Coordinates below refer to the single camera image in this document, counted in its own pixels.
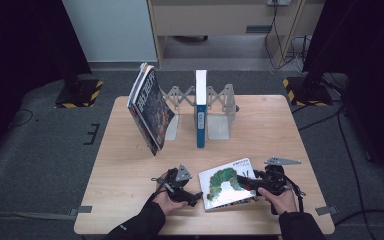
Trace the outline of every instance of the gray carpet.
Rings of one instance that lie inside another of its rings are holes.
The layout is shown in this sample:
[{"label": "gray carpet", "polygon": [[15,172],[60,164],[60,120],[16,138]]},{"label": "gray carpet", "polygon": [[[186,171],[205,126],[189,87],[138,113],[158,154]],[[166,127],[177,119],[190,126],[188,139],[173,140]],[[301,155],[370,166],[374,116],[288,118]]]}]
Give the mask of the gray carpet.
[{"label": "gray carpet", "polygon": [[[62,81],[25,96],[0,143],[0,212],[68,215],[71,209],[80,206],[113,102],[129,93],[137,71],[94,72],[94,75],[104,85],[96,103],[89,108],[54,108]],[[282,80],[297,75],[297,72],[281,71],[209,71],[208,85],[220,91],[225,84],[232,83],[238,95],[286,96]],[[186,90],[194,85],[192,71],[157,70],[157,79],[164,90],[173,85]],[[330,92],[333,99],[340,99]],[[303,109],[291,106],[291,111],[296,111],[295,121],[302,128],[335,114],[341,105],[335,102],[333,106]],[[85,145],[91,141],[88,132],[95,130],[93,124],[99,124],[97,136],[93,144]],[[356,167],[365,208],[384,210],[384,167],[366,160],[358,135],[344,114],[340,114],[340,124]],[[336,116],[300,133],[327,204],[339,210],[332,216],[334,222],[360,211],[353,164]],[[367,213],[367,218],[376,239],[384,239],[384,213]],[[0,215],[0,239],[82,239],[74,233],[73,226],[74,220]],[[370,235],[363,215],[359,214],[341,223],[327,238],[370,239]]]}]

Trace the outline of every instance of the table top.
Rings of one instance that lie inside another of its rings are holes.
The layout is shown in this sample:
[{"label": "table top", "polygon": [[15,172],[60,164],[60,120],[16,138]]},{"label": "table top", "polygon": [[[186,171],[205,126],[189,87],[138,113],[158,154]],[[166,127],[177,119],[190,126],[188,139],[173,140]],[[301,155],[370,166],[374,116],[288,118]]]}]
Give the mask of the table top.
[{"label": "table top", "polygon": [[[314,216],[323,233],[333,233],[331,216],[318,216],[315,211],[326,203],[286,98],[236,95],[235,100],[239,111],[229,140],[207,139],[205,148],[197,148],[193,107],[182,103],[176,139],[166,141],[153,156],[126,107],[127,97],[118,97],[82,201],[82,206],[92,206],[92,210],[78,214],[75,232],[106,234],[137,215],[155,191],[156,183],[151,178],[180,164],[193,175],[184,190],[195,194],[201,191],[201,171],[245,157],[254,169],[264,170],[264,161],[276,156],[301,161],[299,165],[284,166],[285,174],[306,193],[304,211]],[[280,233],[278,216],[270,213],[270,204],[263,199],[214,212],[205,212],[201,199],[195,207],[188,206],[168,216],[160,231],[160,235]]]}]

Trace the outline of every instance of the hazard tape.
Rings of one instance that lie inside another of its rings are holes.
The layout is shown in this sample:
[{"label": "hazard tape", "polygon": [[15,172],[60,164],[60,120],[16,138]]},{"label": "hazard tape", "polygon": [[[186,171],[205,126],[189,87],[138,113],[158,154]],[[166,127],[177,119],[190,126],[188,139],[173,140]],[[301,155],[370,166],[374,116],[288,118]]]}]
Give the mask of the hazard tape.
[{"label": "hazard tape", "polygon": [[65,102],[65,103],[55,104],[55,107],[56,108],[90,107],[95,103],[96,98],[98,98],[99,92],[101,91],[102,84],[104,84],[104,81],[98,81],[96,83],[95,90],[88,102],[83,102],[83,103]]},{"label": "hazard tape", "polygon": [[295,98],[295,94],[292,90],[291,85],[289,84],[288,79],[283,79],[283,86],[286,89],[286,93],[288,94],[289,101],[293,106],[328,106],[329,102],[324,101],[298,101]]}]

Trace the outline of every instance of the black tape mark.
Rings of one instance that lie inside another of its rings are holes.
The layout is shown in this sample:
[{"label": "black tape mark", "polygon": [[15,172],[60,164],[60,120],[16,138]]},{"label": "black tape mark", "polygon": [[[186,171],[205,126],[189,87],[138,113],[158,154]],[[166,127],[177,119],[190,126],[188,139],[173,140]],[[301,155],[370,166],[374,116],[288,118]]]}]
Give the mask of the black tape mark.
[{"label": "black tape mark", "polygon": [[99,124],[99,123],[92,123],[91,124],[91,126],[95,127],[95,131],[87,133],[88,135],[92,135],[92,139],[88,143],[83,143],[84,145],[93,145],[93,143],[95,142],[95,137],[96,137],[96,134],[98,133],[98,129],[99,129],[100,125],[101,124]]}]

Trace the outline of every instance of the power outlet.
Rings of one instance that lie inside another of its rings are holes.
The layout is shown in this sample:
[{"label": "power outlet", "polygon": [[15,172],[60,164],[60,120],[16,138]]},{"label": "power outlet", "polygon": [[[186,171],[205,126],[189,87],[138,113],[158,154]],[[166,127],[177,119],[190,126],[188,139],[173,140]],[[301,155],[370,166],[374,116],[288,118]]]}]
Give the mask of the power outlet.
[{"label": "power outlet", "polygon": [[268,6],[289,6],[291,5],[291,0],[267,0]]}]

